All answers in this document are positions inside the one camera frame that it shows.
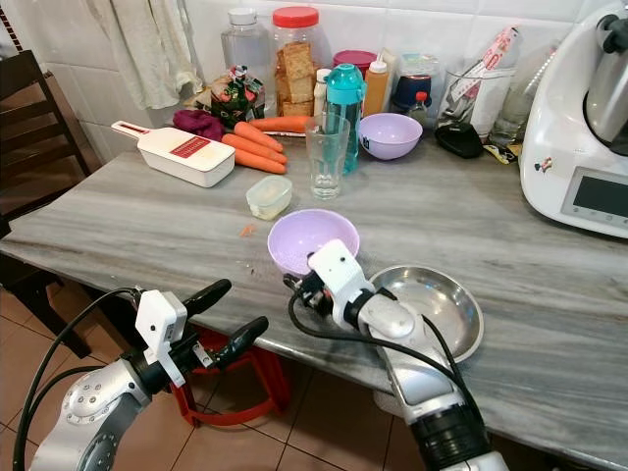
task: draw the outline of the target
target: lavender bowl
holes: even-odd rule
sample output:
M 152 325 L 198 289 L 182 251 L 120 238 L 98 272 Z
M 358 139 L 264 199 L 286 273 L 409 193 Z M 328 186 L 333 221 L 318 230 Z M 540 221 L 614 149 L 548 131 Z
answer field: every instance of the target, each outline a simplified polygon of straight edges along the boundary
M 360 121 L 359 136 L 362 147 L 381 160 L 398 159 L 410 152 L 423 127 L 404 115 L 377 113 Z
M 335 238 L 357 255 L 360 236 L 348 219 L 334 211 L 304 209 L 275 223 L 268 234 L 268 251 L 282 273 L 303 277 L 310 272 L 307 256 Z

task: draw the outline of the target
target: red stool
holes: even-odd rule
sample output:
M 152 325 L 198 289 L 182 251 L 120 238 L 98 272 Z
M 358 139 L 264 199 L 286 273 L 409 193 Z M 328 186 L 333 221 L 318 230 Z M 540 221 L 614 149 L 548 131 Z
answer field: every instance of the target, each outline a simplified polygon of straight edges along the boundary
M 200 343 L 205 349 L 218 350 L 227 343 L 226 336 L 207 329 L 198 327 L 196 329 L 200 334 Z M 227 426 L 248 422 L 249 420 L 267 414 L 271 410 L 278 413 L 286 410 L 290 401 L 290 390 L 288 382 L 284 377 L 279 357 L 275 353 L 252 346 L 238 361 L 232 363 L 227 368 L 227 371 L 238 368 L 246 363 L 253 365 L 257 377 L 264 386 L 268 394 L 268 398 L 265 401 L 248 409 L 241 410 L 240 412 L 230 414 L 205 414 L 196 410 L 196 402 L 194 401 L 192 389 L 188 383 L 185 383 L 180 388 L 171 385 L 171 390 L 179 404 L 181 416 L 194 427 L 199 425 L 199 422 L 209 425 Z M 205 368 L 196 368 L 192 370 L 191 374 L 214 375 L 219 372 L 220 370 L 218 369 L 207 370 Z

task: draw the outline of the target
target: tiled floor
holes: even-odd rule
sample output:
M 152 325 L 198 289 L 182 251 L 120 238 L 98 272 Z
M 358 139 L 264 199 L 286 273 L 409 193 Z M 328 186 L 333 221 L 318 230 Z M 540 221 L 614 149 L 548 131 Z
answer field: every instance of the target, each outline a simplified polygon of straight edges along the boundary
M 80 289 L 67 283 L 49 292 L 58 311 L 69 317 L 87 303 Z M 78 360 L 66 348 L 53 357 L 47 372 L 79 365 L 100 365 L 120 353 L 106 331 L 95 323 L 79 329 L 93 349 Z M 10 469 L 15 431 L 32 375 L 53 336 L 9 293 L 0 292 L 0 469 Z M 166 393 L 137 418 L 122 441 L 116 470 L 151 471 L 421 471 L 423 466 L 402 421 L 378 409 L 371 393 L 339 378 L 283 361 L 292 400 L 286 413 L 246 425 L 193 429 Z M 54 388 L 33 420 L 27 447 L 31 459 L 54 425 L 60 399 L 73 379 Z M 195 380 L 194 397 L 216 412 L 239 410 L 259 401 L 263 390 L 252 369 Z M 504 440 L 511 470 L 549 470 L 544 456 Z

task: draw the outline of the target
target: tiled wall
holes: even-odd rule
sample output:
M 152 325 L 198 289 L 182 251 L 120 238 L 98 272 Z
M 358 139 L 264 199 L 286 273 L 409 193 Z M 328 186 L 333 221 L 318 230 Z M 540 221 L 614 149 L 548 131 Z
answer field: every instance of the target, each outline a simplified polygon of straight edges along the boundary
M 306 3 L 273 0 L 182 0 L 193 53 L 206 80 L 225 67 L 220 32 L 235 6 L 258 10 L 270 28 L 273 10 Z M 421 51 L 447 65 L 475 57 L 504 26 L 521 25 L 522 54 L 562 38 L 611 0 L 317 0 L 321 26 L 334 52 L 342 49 Z M 105 162 L 134 148 L 109 125 L 124 119 L 160 127 L 173 110 L 136 109 L 117 72 L 108 40 L 82 0 L 3 0 L 24 47 L 57 77 L 90 142 Z

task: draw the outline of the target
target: stainless steel plate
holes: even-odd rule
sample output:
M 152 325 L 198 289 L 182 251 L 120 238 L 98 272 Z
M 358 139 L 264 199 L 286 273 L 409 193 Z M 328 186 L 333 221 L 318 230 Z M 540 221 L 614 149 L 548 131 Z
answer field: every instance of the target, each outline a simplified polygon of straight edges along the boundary
M 484 335 L 484 316 L 471 293 L 456 280 L 427 267 L 389 267 L 371 277 L 375 288 L 386 288 L 429 318 L 441 331 L 456 361 L 467 359 Z M 438 341 L 426 326 L 429 339 Z

